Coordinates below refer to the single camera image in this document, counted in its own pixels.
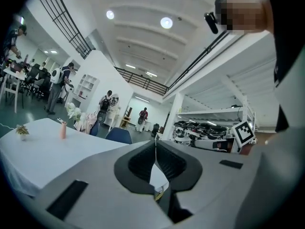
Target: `pink vase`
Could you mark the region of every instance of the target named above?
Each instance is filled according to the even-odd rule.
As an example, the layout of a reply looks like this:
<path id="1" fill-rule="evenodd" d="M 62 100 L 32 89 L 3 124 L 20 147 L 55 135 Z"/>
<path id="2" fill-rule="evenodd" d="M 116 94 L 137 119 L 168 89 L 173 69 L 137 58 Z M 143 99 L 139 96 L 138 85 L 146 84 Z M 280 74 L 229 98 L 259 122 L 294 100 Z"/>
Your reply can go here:
<path id="1" fill-rule="evenodd" d="M 67 122 L 64 121 L 61 124 L 61 133 L 60 133 L 61 139 L 65 139 L 66 138 L 66 130 L 67 130 Z"/>

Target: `blue chair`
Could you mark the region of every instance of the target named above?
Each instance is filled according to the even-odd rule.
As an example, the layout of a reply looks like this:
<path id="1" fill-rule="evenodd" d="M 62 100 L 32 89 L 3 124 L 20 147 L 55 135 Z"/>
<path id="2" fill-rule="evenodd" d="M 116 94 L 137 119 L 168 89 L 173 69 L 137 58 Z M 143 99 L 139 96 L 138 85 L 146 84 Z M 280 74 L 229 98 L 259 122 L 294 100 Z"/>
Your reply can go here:
<path id="1" fill-rule="evenodd" d="M 99 132 L 99 129 L 100 129 L 100 125 L 99 125 L 98 120 L 96 120 L 95 124 L 93 125 L 93 127 L 90 130 L 89 135 L 96 136 Z"/>
<path id="2" fill-rule="evenodd" d="M 105 139 L 119 143 L 132 144 L 132 138 L 129 131 L 117 127 L 112 128 L 111 131 L 106 135 Z"/>

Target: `black camera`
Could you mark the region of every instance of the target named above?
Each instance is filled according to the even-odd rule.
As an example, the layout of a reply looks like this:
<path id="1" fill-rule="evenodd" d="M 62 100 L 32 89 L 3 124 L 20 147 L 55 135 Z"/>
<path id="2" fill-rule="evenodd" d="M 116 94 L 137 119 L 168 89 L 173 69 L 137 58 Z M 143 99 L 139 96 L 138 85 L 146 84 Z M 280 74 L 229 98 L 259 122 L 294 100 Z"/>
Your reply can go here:
<path id="1" fill-rule="evenodd" d="M 205 13 L 204 14 L 204 19 L 208 23 L 209 27 L 211 28 L 211 31 L 214 34 L 217 34 L 218 33 L 218 28 L 216 26 L 217 20 L 216 20 L 216 18 L 214 16 L 214 13 L 213 12 Z"/>

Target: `gray floor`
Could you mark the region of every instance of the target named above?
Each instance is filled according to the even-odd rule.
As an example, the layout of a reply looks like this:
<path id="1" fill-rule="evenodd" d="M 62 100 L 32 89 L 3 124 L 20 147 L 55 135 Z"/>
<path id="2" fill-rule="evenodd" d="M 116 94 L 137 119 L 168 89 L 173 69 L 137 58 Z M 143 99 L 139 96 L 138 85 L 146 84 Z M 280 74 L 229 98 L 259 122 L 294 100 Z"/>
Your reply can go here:
<path id="1" fill-rule="evenodd" d="M 16 125 L 23 125 L 28 122 L 39 120 L 42 118 L 50 118 L 56 120 L 57 118 L 61 118 L 68 122 L 67 126 L 73 128 L 73 121 L 68 119 L 67 111 L 63 107 L 63 104 L 56 104 L 55 106 L 55 115 L 47 115 L 44 111 L 43 107 L 46 104 L 46 101 L 40 100 L 38 101 L 36 97 L 31 98 L 31 96 L 25 96 L 23 98 L 24 109 L 22 108 L 22 96 L 19 94 L 18 96 L 18 105 L 17 105 L 17 113 L 14 112 L 14 101 L 10 104 L 10 97 L 8 96 L 8 101 L 5 102 L 5 96 L 1 101 L 0 105 L 0 123 L 3 125 L 7 125 L 11 128 L 15 128 Z M 108 133 L 109 127 L 104 125 L 100 127 L 98 137 L 105 138 Z M 135 126 L 128 125 L 127 130 L 129 131 L 132 142 L 142 142 L 146 140 L 153 140 L 151 137 L 151 132 L 142 133 L 136 132 Z M 3 127 L 0 125 L 0 137 L 4 136 L 8 133 L 10 129 Z"/>

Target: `black railing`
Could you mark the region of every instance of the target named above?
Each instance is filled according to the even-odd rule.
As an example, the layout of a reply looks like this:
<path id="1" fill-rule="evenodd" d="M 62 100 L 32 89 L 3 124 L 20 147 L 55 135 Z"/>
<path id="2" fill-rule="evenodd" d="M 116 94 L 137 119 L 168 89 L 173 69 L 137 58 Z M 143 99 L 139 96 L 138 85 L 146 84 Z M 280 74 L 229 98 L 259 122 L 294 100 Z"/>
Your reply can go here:
<path id="1" fill-rule="evenodd" d="M 71 18 L 63 0 L 40 0 L 53 22 L 57 25 L 63 35 L 75 50 L 85 59 L 91 52 L 73 19 Z"/>
<path id="2" fill-rule="evenodd" d="M 178 76 L 178 78 L 169 86 L 168 89 L 171 89 L 173 86 L 175 86 L 178 81 L 180 81 L 185 75 L 201 60 L 203 59 L 206 55 L 208 55 L 211 50 L 216 47 L 227 35 L 229 34 L 228 31 L 223 31 L 220 33 L 220 35 L 207 47 L 205 50 L 190 64 L 189 67 L 183 71 L 181 75 Z"/>
<path id="3" fill-rule="evenodd" d="M 155 82 L 151 79 L 148 79 L 146 77 L 140 76 L 138 74 L 132 73 L 130 71 L 121 68 L 117 68 L 117 67 L 115 68 L 128 83 L 132 83 L 134 85 L 137 85 L 146 90 L 150 90 L 162 96 L 168 91 L 167 86 L 164 86 L 158 82 Z"/>

